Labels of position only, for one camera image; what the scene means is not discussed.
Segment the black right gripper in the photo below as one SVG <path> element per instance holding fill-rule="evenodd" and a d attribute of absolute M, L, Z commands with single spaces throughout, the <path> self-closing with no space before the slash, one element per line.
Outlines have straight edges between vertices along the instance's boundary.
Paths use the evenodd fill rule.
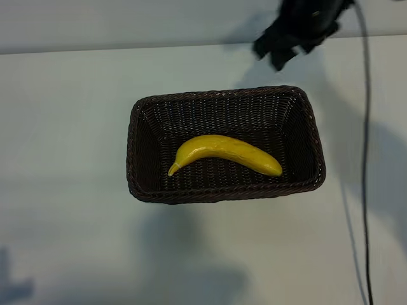
<path fill-rule="evenodd" d="M 255 40 L 252 50 L 258 60 L 270 56 L 270 63 L 281 71 L 300 46 L 309 53 L 339 28 L 339 17 L 353 1 L 282 1 L 274 23 Z"/>

